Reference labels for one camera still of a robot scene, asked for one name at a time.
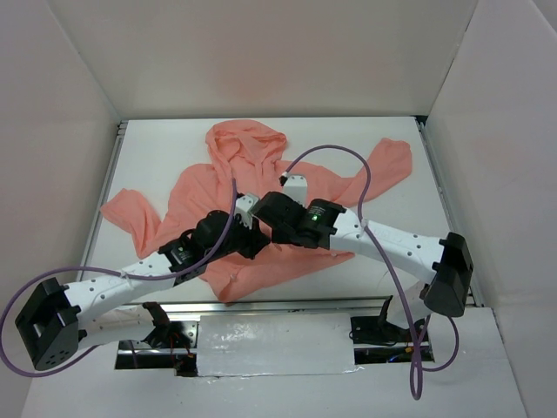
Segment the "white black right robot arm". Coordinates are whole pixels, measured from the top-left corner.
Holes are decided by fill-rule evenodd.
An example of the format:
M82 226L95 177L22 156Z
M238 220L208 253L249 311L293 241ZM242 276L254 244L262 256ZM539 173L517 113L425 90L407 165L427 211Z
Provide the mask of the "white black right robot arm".
M465 312L473 261L465 238L449 232L427 237L369 221L324 199L308 207L281 192L268 192L252 209L272 229L272 241L304 248L349 252L382 260L380 250L399 270L425 285L424 305L430 311L458 318Z

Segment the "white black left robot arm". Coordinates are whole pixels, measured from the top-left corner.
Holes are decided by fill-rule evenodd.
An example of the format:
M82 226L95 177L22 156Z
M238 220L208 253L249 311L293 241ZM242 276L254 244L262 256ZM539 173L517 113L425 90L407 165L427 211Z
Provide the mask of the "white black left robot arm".
M15 319L17 331L40 375L51 375L78 350L114 340L143 340L163 346L171 326L162 307L131 302L172 289L205 273L232 253L252 260L271 240L257 220L212 211L197 226L119 271L95 268L97 277L61 284L54 273L36 280Z

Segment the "pink hooded zip jacket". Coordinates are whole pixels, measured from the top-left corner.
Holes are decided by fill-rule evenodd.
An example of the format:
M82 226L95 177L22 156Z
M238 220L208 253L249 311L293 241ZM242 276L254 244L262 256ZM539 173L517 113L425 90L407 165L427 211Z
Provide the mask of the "pink hooded zip jacket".
M286 136L253 120L214 125L205 142L210 163L186 168L171 190L167 212L159 217L148 200L135 190L123 189L101 208L104 218L129 233L137 256L143 259L159 247L192 229L214 209L231 205L231 186L259 197L279 189L279 175L289 166L282 158ZM383 138L367 158L366 172L341 177L321 165L296 165L308 181L309 199L326 199L344 207L360 198L371 200L407 178L413 168L410 145ZM237 253L212 262L202 278L221 302L233 302L259 289L273 287L352 259L352 253L331 253L272 244L254 260Z

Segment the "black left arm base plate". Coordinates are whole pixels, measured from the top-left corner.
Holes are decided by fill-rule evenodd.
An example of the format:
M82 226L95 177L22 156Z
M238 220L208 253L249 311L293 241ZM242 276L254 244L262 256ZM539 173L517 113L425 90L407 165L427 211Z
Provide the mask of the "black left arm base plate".
M196 321L172 321L156 325L142 342L153 348L194 348L197 346Z

